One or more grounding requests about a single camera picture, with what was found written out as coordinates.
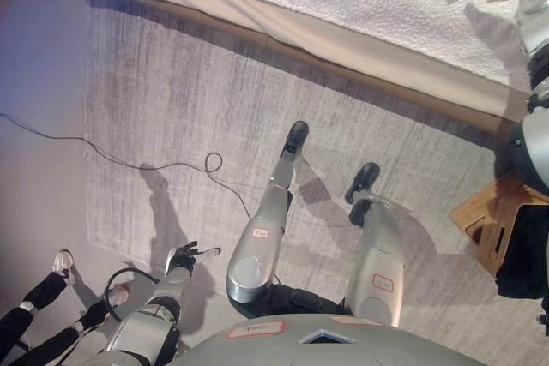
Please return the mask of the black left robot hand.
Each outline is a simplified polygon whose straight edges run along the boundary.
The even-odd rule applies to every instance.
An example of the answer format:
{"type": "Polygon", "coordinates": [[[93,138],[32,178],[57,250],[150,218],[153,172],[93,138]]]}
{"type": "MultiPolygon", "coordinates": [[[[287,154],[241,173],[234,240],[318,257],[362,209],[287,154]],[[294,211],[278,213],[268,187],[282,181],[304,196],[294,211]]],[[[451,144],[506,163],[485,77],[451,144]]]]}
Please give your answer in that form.
{"type": "Polygon", "coordinates": [[[184,246],[172,248],[166,257],[165,275],[179,267],[183,267],[192,273],[197,258],[215,257],[220,253],[221,247],[199,249],[197,241],[191,241],[184,246]]]}

